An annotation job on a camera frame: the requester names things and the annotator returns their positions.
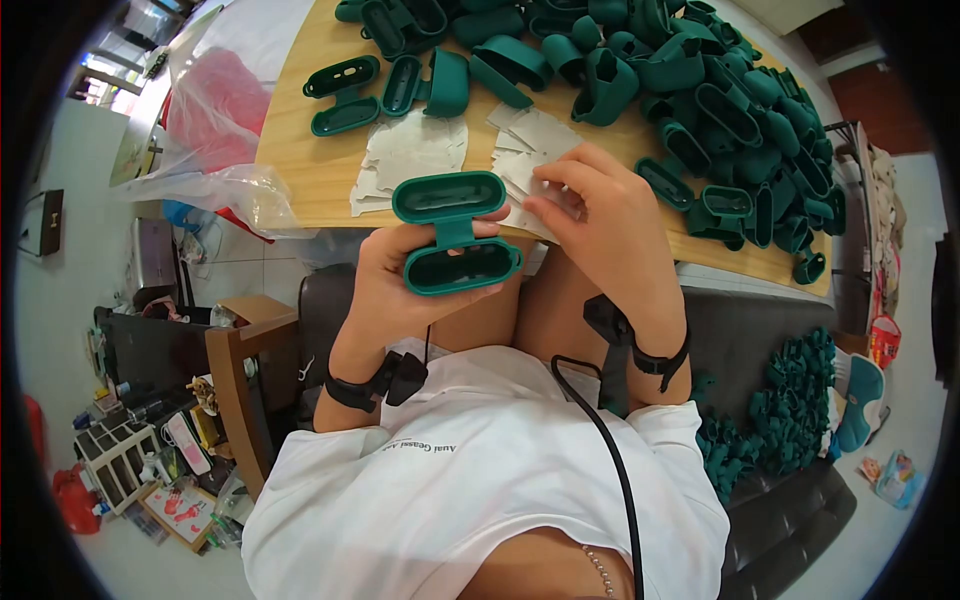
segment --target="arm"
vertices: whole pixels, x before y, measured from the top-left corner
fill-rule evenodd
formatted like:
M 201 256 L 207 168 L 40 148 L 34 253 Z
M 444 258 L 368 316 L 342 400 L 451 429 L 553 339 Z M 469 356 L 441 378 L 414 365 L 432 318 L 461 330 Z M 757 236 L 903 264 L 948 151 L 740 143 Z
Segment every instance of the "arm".
M 476 237 L 491 237 L 500 231 L 500 221 L 510 213 L 508 205 L 473 222 Z M 327 365 L 330 376 L 347 383 L 370 381 L 383 364 L 385 348 L 407 336 L 422 333 L 428 325 L 461 308 L 500 291 L 502 284 L 427 298 L 417 296 L 403 283 L 407 254 L 436 239 L 433 226 L 401 225 L 374 231 L 360 246 L 353 302 Z M 317 433 L 346 431 L 380 423 L 380 405 L 372 413 L 349 408 L 333 399 L 326 387 L 320 392 L 313 414 Z
M 651 356 L 675 356 L 686 335 L 684 294 L 660 207 L 647 181 L 587 143 L 534 173 L 576 192 L 583 216 L 574 221 L 541 197 L 527 198 L 523 207 L 543 221 L 564 252 L 623 311 L 641 350 Z M 682 404 L 689 398 L 689 361 L 663 394 L 661 377 L 641 372 L 632 358 L 627 377 L 631 410 L 646 404 Z

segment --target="plastic bag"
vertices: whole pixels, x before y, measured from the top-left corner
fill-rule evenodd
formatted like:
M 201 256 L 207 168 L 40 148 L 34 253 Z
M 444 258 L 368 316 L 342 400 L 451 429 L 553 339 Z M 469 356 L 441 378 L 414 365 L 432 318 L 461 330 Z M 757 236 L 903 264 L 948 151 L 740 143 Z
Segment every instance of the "plastic bag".
M 302 21 L 302 14 L 294 13 L 293 18 Z M 240 20 L 238 15 L 242 16 L 239 11 L 223 12 L 209 30 L 188 29 L 171 46 L 172 88 L 160 119 L 169 144 L 160 155 L 159 169 L 122 185 L 119 196 L 134 202 L 177 200 L 210 212 L 228 208 L 265 238 L 311 238 L 315 232 L 300 227 L 290 207 L 290 190 L 276 170 L 253 164 L 282 62 L 264 64 L 251 57 L 261 54 L 257 50 L 275 54 L 278 45 L 289 49 L 296 29 L 291 34 L 290 28 L 272 27 L 262 36 L 232 36 L 232 21 Z M 211 40 L 230 45 L 233 39 L 242 40 L 236 43 L 237 52 L 210 45 Z M 255 62 L 257 73 L 241 54 Z
M 360 258 L 360 244 L 371 233 L 373 229 L 370 228 L 320 229 L 317 237 L 294 242 L 293 250 L 311 271 L 340 263 L 356 266 Z

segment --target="white floor tile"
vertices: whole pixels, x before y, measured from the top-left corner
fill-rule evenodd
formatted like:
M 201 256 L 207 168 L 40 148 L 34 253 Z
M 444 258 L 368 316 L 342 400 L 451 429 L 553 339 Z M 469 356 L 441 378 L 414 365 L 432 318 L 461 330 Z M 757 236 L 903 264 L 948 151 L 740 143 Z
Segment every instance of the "white floor tile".
M 209 256 L 207 262 L 263 260 L 263 240 L 223 217 L 214 217 L 198 236 Z
M 309 270 L 296 258 L 265 260 L 263 265 L 263 293 L 296 308 L 300 282 Z
M 267 260 L 275 258 L 297 258 L 298 244 L 301 240 L 274 240 L 273 244 L 263 245 L 263 257 Z
M 262 260 L 218 262 L 191 267 L 190 283 L 197 306 L 213 306 L 234 296 L 263 294 Z

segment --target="black cable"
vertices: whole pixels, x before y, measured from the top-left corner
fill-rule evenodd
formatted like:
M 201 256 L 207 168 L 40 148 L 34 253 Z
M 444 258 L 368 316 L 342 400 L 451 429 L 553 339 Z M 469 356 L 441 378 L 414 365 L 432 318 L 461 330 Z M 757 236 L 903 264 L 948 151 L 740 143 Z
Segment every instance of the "black cable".
M 569 383 L 567 383 L 564 376 L 560 374 L 560 368 L 557 366 L 558 361 L 564 361 L 565 363 L 572 363 L 574 365 L 580 365 L 581 367 L 588 367 L 593 369 L 597 373 L 597 379 L 601 378 L 600 368 L 591 363 L 587 363 L 580 360 L 574 360 L 572 358 L 567 358 L 566 356 L 561 356 L 557 354 L 550 359 L 550 371 L 553 373 L 553 378 L 557 380 L 557 383 L 563 388 L 573 400 L 580 405 L 580 408 L 584 409 L 584 412 L 587 413 L 587 416 L 590 417 L 590 420 L 593 421 L 593 424 L 597 426 L 597 429 L 600 430 L 600 435 L 603 437 L 603 441 L 607 443 L 607 450 L 610 451 L 611 458 L 613 458 L 613 466 L 616 467 L 616 475 L 620 478 L 620 488 L 623 490 L 623 503 L 626 505 L 627 509 L 627 528 L 630 530 L 630 555 L 631 559 L 634 562 L 634 598 L 636 600 L 643 600 L 643 572 L 642 564 L 640 562 L 640 533 L 636 528 L 636 507 L 634 506 L 634 493 L 630 490 L 630 478 L 627 476 L 627 469 L 623 466 L 623 458 L 620 456 L 620 450 L 616 447 L 616 442 L 613 440 L 613 436 L 610 434 L 610 429 L 607 428 L 607 425 L 600 419 L 600 416 L 597 415 L 596 411 L 593 410 L 593 407 L 587 404 L 587 401 L 584 400 L 576 390 L 573 389 Z
M 426 366 L 430 362 L 430 327 L 433 324 L 429 324 L 426 327 L 426 339 L 423 340 L 423 365 Z

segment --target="black wristband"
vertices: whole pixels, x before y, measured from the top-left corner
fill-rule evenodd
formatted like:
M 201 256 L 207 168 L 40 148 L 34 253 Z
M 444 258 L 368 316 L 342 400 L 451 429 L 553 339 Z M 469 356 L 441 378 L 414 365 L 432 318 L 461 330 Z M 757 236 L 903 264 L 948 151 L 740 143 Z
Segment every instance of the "black wristband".
M 634 328 L 623 314 L 606 295 L 601 294 L 584 302 L 584 321 L 590 325 L 594 331 L 607 340 L 611 346 L 626 346 L 628 343 L 634 351 L 634 364 L 638 369 L 652 375 L 663 375 L 660 383 L 660 393 L 666 392 L 670 385 L 670 379 L 677 372 L 677 369 L 684 363 L 690 348 L 690 326 L 686 327 L 686 336 L 684 344 L 680 347 L 672 358 L 664 356 L 650 356 L 636 346 L 636 334 Z
M 690 325 L 686 327 L 684 344 L 680 347 L 680 351 L 678 351 L 673 358 L 666 358 L 664 356 L 651 356 L 647 354 L 640 348 L 636 347 L 636 336 L 633 338 L 631 346 L 634 350 L 634 364 L 638 369 L 652 375 L 663 375 L 663 380 L 660 382 L 660 393 L 663 394 L 666 392 L 667 386 L 670 385 L 670 379 L 673 379 L 673 375 L 677 372 L 677 369 L 681 367 L 686 360 L 686 356 L 689 354 Z
M 376 410 L 373 396 L 387 397 L 387 404 L 399 406 L 423 387 L 426 367 L 415 355 L 407 352 L 402 357 L 389 351 L 383 364 L 366 383 L 348 383 L 330 375 L 326 367 L 324 387 L 334 400 L 350 408 L 358 408 L 367 414 Z

